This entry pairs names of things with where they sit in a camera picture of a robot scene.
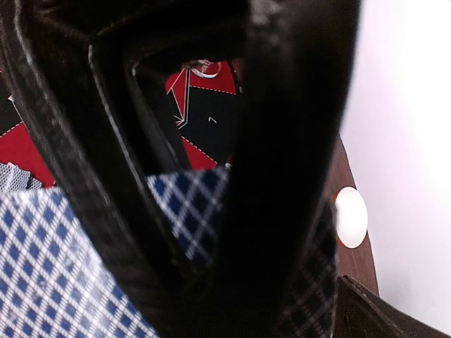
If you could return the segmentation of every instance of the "white oval object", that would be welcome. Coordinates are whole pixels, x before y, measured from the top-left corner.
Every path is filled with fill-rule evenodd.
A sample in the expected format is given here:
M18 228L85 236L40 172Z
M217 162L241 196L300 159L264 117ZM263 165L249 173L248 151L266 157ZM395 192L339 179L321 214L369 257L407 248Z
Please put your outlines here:
M363 197L353 187L345 187L338 193L335 206L338 238L348 248L357 248L368 230L368 213Z

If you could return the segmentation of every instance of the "wooden table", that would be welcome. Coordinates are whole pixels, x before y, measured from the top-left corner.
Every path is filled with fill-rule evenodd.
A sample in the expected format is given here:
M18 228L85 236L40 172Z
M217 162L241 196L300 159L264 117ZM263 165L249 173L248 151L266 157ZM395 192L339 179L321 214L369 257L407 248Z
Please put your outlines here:
M341 139L339 139L335 146L335 155L328 178L329 196L333 198L343 187L355 187L355 182L345 148ZM355 249L348 249L339 245L337 263L339 275L353 277L378 295L378 283L368 234L366 234L363 243Z

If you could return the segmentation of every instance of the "black plastic part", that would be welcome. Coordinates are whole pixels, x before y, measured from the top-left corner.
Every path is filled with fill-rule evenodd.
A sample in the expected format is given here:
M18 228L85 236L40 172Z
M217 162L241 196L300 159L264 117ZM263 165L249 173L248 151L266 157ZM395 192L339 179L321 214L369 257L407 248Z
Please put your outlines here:
M1 0L1 62L85 232L159 335L272 337L322 210L359 2L229 1L211 15L205 4ZM185 257L145 182L188 168L158 91L186 61L243 49L245 109L207 270Z

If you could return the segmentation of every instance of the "blue and white checkered pattern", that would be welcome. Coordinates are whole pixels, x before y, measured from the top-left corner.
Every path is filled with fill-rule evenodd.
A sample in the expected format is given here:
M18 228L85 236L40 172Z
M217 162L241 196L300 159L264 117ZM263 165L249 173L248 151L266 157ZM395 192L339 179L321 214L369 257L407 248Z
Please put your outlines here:
M211 263L227 180L223 168L148 179L187 257L201 264ZM319 227L292 288L280 337L330 336L330 224ZM0 195L0 337L157 337L102 265L60 189Z

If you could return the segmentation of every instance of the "white wall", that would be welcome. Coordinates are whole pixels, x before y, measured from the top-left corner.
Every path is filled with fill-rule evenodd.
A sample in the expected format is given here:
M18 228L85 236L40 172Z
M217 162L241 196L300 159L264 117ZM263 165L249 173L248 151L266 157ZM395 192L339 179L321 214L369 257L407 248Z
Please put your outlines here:
M451 334L451 1L364 0L342 126L383 299Z

